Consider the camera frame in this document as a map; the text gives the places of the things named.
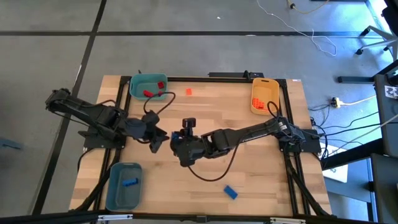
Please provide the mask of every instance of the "wooden tabletop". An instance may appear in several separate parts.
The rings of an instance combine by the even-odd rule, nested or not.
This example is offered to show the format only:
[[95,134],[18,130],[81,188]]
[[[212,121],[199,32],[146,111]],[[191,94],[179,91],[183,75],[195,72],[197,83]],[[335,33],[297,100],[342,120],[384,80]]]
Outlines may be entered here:
[[[99,91],[98,102],[116,99],[120,76],[104,76]],[[294,124],[300,128],[311,128],[300,80],[287,80]],[[186,95],[186,89],[192,95]],[[195,135],[205,134],[215,129],[239,129],[262,123],[270,116],[251,113],[250,83],[205,83],[168,82],[169,91],[176,93],[175,101],[160,114],[158,127],[170,133],[182,128],[182,119],[195,117]],[[284,110],[283,94],[281,107]],[[157,111],[165,101],[151,101],[147,109]],[[129,117],[141,118],[144,102],[131,99]],[[240,144],[229,173],[217,182],[204,182],[197,179],[187,169],[180,166],[173,155],[169,142],[160,147],[157,154],[150,152],[148,145],[127,139],[121,153],[121,162],[136,162],[143,168],[144,180],[141,202],[134,212],[169,214],[208,214],[208,215],[278,215],[291,216],[289,188],[283,155],[278,141],[268,136]],[[212,179],[226,169],[232,153],[217,159],[200,159],[192,169],[200,176]],[[81,161],[70,208],[79,206],[98,183],[104,149],[95,149]],[[327,212],[331,212],[325,182],[319,161],[311,154],[301,153],[305,183],[316,201]],[[231,186],[239,194],[231,200],[223,189]],[[296,194],[298,208],[303,213],[300,191]],[[107,186],[101,199],[104,208]]]

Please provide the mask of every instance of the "orange bin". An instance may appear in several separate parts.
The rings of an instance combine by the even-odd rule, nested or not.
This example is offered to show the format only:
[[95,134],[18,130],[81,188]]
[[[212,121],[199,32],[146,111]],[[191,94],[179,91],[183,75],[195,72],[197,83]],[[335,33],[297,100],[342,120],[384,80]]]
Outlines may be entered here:
[[[270,115],[267,103],[273,101],[279,108],[279,83],[270,78],[255,78],[251,89],[250,110],[255,114]],[[277,108],[269,106],[276,114]]]

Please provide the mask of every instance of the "blue bin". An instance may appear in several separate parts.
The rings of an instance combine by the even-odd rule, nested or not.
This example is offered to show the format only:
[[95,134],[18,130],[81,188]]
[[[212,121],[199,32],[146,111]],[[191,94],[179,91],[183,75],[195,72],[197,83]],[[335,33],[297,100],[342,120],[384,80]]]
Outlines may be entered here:
[[[123,186],[124,180],[138,179],[138,183]],[[138,163],[118,162],[111,168],[105,207],[110,211],[130,211],[141,199],[142,168]]]
[[[164,88],[159,89],[157,83],[163,82]],[[167,76],[165,74],[135,74],[130,81],[130,94],[137,100],[147,100],[144,90],[157,94],[159,91],[167,91]],[[155,96],[150,100],[164,100],[166,95]]]

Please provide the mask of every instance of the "concrete floor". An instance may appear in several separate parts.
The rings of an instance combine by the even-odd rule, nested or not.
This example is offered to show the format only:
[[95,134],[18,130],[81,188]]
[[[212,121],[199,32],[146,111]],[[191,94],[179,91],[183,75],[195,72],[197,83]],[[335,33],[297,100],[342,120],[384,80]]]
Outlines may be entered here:
[[[330,2],[308,15],[287,9],[284,1],[260,3],[301,31],[362,31],[374,25],[366,5],[361,2]],[[296,5],[301,10],[309,10],[319,4],[300,1]],[[0,1],[0,31],[91,30],[99,5],[99,0],[35,3],[3,0]],[[254,0],[113,0],[105,7],[99,30],[290,31],[259,9]],[[133,75],[139,69],[170,76],[200,77],[208,72],[251,70],[264,72],[271,78],[301,79],[309,106],[324,104],[333,96],[350,102],[373,95],[371,85],[342,85],[337,84],[335,78],[371,76],[391,63],[391,54],[382,51],[382,47],[366,50],[361,56],[354,54],[361,45],[380,39],[339,37],[331,40],[338,48],[336,57],[318,51],[306,37],[97,37],[79,97],[95,101],[103,75]],[[44,101],[53,89],[72,88],[87,41],[88,37],[0,36],[0,105],[3,108],[0,136],[24,145],[20,151],[0,150],[0,217],[25,215],[30,211],[60,121],[44,110]],[[319,41],[323,48],[333,50],[325,41]],[[375,111],[375,100],[331,110],[325,126],[349,124]],[[312,116],[318,123],[322,120],[321,112]],[[374,116],[355,125],[376,122],[377,116]],[[81,129],[84,128],[79,124],[70,124],[45,213],[68,209],[83,144],[77,134]],[[344,133],[336,138],[351,140],[365,131]],[[375,132],[360,141],[365,143],[379,135]],[[330,200],[335,215],[366,218],[358,215],[363,213],[364,203],[336,195],[330,195]],[[353,210],[342,212],[347,211],[340,209],[342,206]]]

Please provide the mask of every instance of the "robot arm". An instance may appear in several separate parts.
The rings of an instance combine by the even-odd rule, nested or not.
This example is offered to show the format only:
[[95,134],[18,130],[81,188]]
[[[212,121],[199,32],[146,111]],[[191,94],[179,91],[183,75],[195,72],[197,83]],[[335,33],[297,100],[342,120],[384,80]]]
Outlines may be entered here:
[[[149,111],[141,119],[127,118],[127,112],[121,109],[102,104],[92,105],[71,96],[67,89],[54,90],[45,104],[46,109],[53,113],[74,115],[110,141],[118,141],[123,136],[142,139],[140,142],[149,143],[151,151],[156,153],[162,142],[169,139],[167,133],[156,126],[159,117],[153,111]],[[83,137],[92,134],[87,131],[79,133]]]
[[282,142],[291,145],[301,144],[305,141],[303,133],[289,124],[286,118],[272,118],[265,123],[256,124],[239,130],[218,129],[203,134],[200,138],[193,135],[196,126],[195,118],[183,119],[183,129],[173,132],[170,148],[174,155],[180,159],[182,167],[194,165],[197,159],[205,157],[214,159],[227,155],[242,142],[251,141],[264,136],[272,135]]

